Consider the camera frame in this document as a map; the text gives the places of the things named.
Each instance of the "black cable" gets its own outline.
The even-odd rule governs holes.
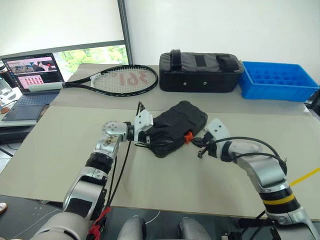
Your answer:
[[[128,154],[129,154],[130,146],[131,146],[131,141],[129,141],[128,148],[126,149],[126,154],[125,154],[124,162],[123,162],[123,165],[122,165],[122,168],[121,168],[121,172],[120,172],[118,181],[116,182],[116,185],[115,185],[115,187],[114,187],[114,190],[113,190],[112,196],[111,196],[111,198],[110,198],[110,201],[109,201],[109,203],[106,205],[107,207],[110,207],[110,205],[111,205],[111,203],[112,203],[112,200],[113,200],[114,197],[115,197],[115,194],[116,194],[116,191],[117,191],[117,189],[118,189],[118,186],[119,186],[119,183],[120,183],[122,174],[124,173],[124,169],[125,169],[126,162],[127,162],[127,159],[128,159]]]
[[[109,188],[109,195],[108,195],[108,199],[106,201],[106,205],[109,204],[109,201],[110,201],[110,197],[111,197],[111,192],[112,192],[112,186],[114,184],[114,178],[115,178],[115,172],[116,172],[116,166],[117,166],[117,156],[115,157],[115,160],[114,160],[114,166],[113,166],[113,172],[112,172],[112,178],[111,178],[111,184],[110,184],[110,188]]]
[[[5,153],[5,154],[7,154],[7,155],[10,156],[10,157],[13,157],[13,155],[12,155],[10,152],[4,150],[2,147],[0,147],[0,151],[3,152],[3,153]]]
[[[207,146],[206,146],[207,144],[204,144],[204,143],[202,142],[202,138],[201,138],[201,137],[194,137],[194,138],[192,138],[191,143],[192,143],[193,145],[195,145],[196,147],[198,147],[198,148],[207,147]]]
[[[233,158],[231,158],[230,162],[233,162],[234,160],[238,159],[238,158],[241,158],[241,157],[245,157],[245,156],[267,156],[267,157],[270,157],[270,158],[274,158],[276,160],[278,160],[279,162],[279,165],[282,169],[282,171],[284,172],[285,175],[287,175],[287,164],[285,163],[285,161],[283,161],[280,157],[276,156],[276,155],[272,155],[270,153],[265,153],[265,152],[248,152],[248,153],[244,153],[244,154],[240,154],[240,155],[237,155]]]
[[[145,148],[145,149],[149,149],[148,146],[145,146],[145,145],[139,145],[139,144],[134,144],[136,147],[139,147],[139,148]]]
[[[14,102],[16,102],[16,101],[18,101],[18,100],[13,100],[13,101],[11,101],[11,102],[9,102],[9,103],[7,103],[7,104],[3,105],[2,107],[8,106],[9,104],[12,104],[12,103],[14,103]]]
[[[12,149],[12,150],[18,150],[18,148],[13,148],[13,147],[10,147],[9,144],[7,144],[8,148]]]
[[[254,141],[254,142],[261,143],[261,144],[265,145],[266,147],[268,147],[274,153],[274,155],[276,155],[277,157],[280,157],[278,152],[270,144],[268,144],[265,141],[262,141],[260,139],[253,138],[253,137],[231,136],[231,137],[226,137],[226,138],[222,138],[222,139],[219,139],[219,140],[213,140],[212,142],[209,142],[208,145],[216,144],[216,143],[220,143],[220,142],[224,142],[224,141],[228,141],[228,140],[235,140],[235,139],[249,140],[249,141]]]
[[[252,221],[252,223],[250,224],[250,226],[247,226],[246,228],[244,228],[241,232],[241,237],[245,234],[245,232],[249,229],[252,228],[254,225],[256,225],[257,221],[266,213],[265,210],[263,210],[263,212],[261,212],[258,216],[256,216],[256,218]]]
[[[252,236],[250,237],[250,239],[249,240],[253,240],[257,235],[258,235],[258,233],[260,233],[260,231],[262,230],[262,228],[265,226],[265,224],[268,222],[268,218],[266,219],[266,220],[264,220],[264,222],[261,224],[261,226],[260,227],[258,227],[255,231],[254,231],[254,233],[252,234]]]
[[[142,106],[142,108],[145,109],[145,107],[144,107],[144,105],[142,104],[142,102],[139,101],[138,107],[137,107],[137,109],[136,109],[136,114],[135,114],[136,116],[139,114],[139,112],[140,112],[140,110],[141,110],[141,109],[140,109],[140,106]],[[114,197],[115,197],[115,195],[116,195],[116,191],[117,191],[117,189],[118,189],[118,186],[119,186],[119,183],[120,183],[122,174],[124,173],[124,170],[125,170],[125,166],[126,166],[126,162],[127,162],[127,159],[128,159],[131,142],[132,142],[132,141],[129,141],[129,145],[128,145],[127,149],[126,149],[126,154],[125,154],[124,162],[123,162],[123,165],[122,165],[122,168],[121,168],[121,172],[120,172],[118,181],[116,182],[116,185],[115,185],[114,190],[113,190],[113,192],[112,192],[112,196],[111,196],[110,200],[107,202],[106,207],[110,207],[110,206],[111,206],[111,203],[112,203],[112,201],[113,201],[113,199],[114,199]]]

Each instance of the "racket strings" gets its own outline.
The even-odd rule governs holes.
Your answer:
[[[113,93],[131,93],[150,87],[157,76],[150,70],[141,67],[111,70],[91,81],[91,86]]]

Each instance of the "blue plastic tray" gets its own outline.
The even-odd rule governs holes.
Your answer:
[[[298,64],[244,61],[239,84],[245,99],[305,102],[319,88]]]

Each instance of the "black storage case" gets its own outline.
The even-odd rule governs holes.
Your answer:
[[[228,93],[243,72],[232,54],[172,50],[160,56],[159,85],[167,92]]]
[[[149,149],[164,158],[185,143],[185,135],[195,136],[206,124],[208,115],[188,101],[181,101],[153,119],[153,127],[140,132],[140,142],[150,137]]]

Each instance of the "monitor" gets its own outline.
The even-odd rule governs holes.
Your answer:
[[[9,74],[22,93],[29,93],[29,85],[63,82],[52,53],[3,58]]]

